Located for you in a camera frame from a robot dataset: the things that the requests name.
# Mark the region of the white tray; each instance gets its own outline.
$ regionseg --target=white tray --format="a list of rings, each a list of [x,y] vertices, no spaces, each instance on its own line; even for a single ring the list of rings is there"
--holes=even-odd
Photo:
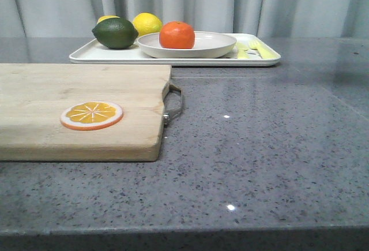
[[[237,39],[238,42],[248,45],[248,42],[257,39],[253,35],[246,33],[228,33]],[[275,52],[267,44],[262,42],[266,48],[275,53],[276,58],[262,59],[256,50],[248,50],[248,59],[237,59],[237,48],[230,53],[216,59],[176,59],[176,58],[152,58],[143,53],[134,44],[128,49],[113,50],[101,45],[96,39],[91,40],[75,52],[69,55],[69,59],[74,63],[129,63],[129,64],[169,64],[172,66],[272,66],[279,62],[281,55]]]

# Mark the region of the orange slice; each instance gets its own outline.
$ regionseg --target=orange slice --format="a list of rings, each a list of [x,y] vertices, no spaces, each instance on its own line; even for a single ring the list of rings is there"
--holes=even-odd
[[[123,117],[120,105],[90,101],[67,108],[61,115],[62,125],[80,131],[98,130],[116,124]]]

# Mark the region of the yellow utensil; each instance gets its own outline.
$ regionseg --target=yellow utensil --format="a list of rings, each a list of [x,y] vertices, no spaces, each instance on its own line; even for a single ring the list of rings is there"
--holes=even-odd
[[[237,59],[249,59],[250,58],[246,53],[246,51],[248,50],[248,47],[245,44],[241,42],[237,42],[236,47],[237,47]]]
[[[276,55],[271,52],[265,45],[263,45],[259,40],[253,39],[249,41],[248,46],[253,50],[258,50],[262,59],[275,59]]]

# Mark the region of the metal handle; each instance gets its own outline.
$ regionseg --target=metal handle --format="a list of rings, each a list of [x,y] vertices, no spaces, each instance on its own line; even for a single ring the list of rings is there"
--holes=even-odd
[[[174,108],[172,110],[167,110],[165,111],[165,113],[163,114],[163,122],[164,122],[164,126],[168,126],[169,123],[176,118],[178,115],[181,114],[182,112],[182,108],[183,108],[183,95],[182,95],[182,90],[177,87],[176,85],[170,84],[169,85],[169,92],[175,93],[177,95],[180,96],[180,101],[179,101],[179,107],[178,108]]]

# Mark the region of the speckled granite countertop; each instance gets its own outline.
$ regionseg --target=speckled granite countertop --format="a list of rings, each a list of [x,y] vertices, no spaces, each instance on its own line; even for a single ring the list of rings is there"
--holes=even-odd
[[[0,62],[88,40],[2,38]],[[0,163],[0,250],[369,250],[369,40],[264,41],[276,67],[173,69],[154,163]]]

